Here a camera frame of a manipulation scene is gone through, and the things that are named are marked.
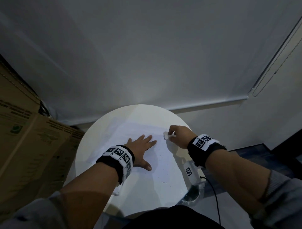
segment wristband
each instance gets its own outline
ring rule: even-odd
[[[118,174],[118,182],[122,184],[132,171],[134,155],[128,147],[121,145],[111,146],[99,159],[97,159],[96,163],[98,162],[103,162],[104,164],[115,168]]]
[[[190,157],[198,166],[206,167],[207,158],[215,150],[227,150],[224,146],[219,144],[219,141],[211,138],[206,134],[199,135],[193,138],[188,144],[188,151]]]

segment gray sweater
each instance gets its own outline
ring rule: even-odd
[[[0,229],[65,229],[66,222],[56,201],[60,193],[37,199],[19,209]],[[267,190],[261,199],[264,209],[250,215],[254,228],[302,228],[302,181],[271,172]]]

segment table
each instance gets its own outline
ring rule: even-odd
[[[111,119],[123,118],[136,123],[164,127],[188,125],[174,113],[152,105],[130,105],[118,108],[98,119],[85,133],[77,150],[75,172],[80,175],[93,164],[86,162],[97,147]],[[111,196],[104,211],[111,215],[130,216],[159,207],[174,206],[187,193],[191,184],[183,168],[191,160],[188,151],[175,146],[175,163],[170,166],[170,180],[162,183],[130,174],[119,196]]]

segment hand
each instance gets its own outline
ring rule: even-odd
[[[187,149],[189,142],[197,136],[185,126],[172,125],[170,126],[168,134],[172,134],[173,132],[175,132],[176,137],[170,137],[169,140],[183,149]]]
[[[127,146],[134,154],[135,160],[133,166],[144,168],[148,171],[152,170],[151,165],[144,160],[144,154],[145,151],[150,149],[152,146],[156,144],[156,140],[149,142],[152,139],[152,135],[145,138],[145,135],[140,136],[137,140],[134,142],[131,138],[129,138],[127,144],[124,146]]]

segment person's left hand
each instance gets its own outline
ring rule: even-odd
[[[127,144],[124,144],[124,146],[127,146],[134,154],[134,164],[133,166],[144,168],[148,171],[152,170],[151,165],[144,160],[144,154],[145,151],[150,149],[152,146],[156,144],[156,140],[149,142],[152,139],[152,135],[145,138],[145,135],[140,136],[137,140],[132,141],[131,138],[129,138]]]

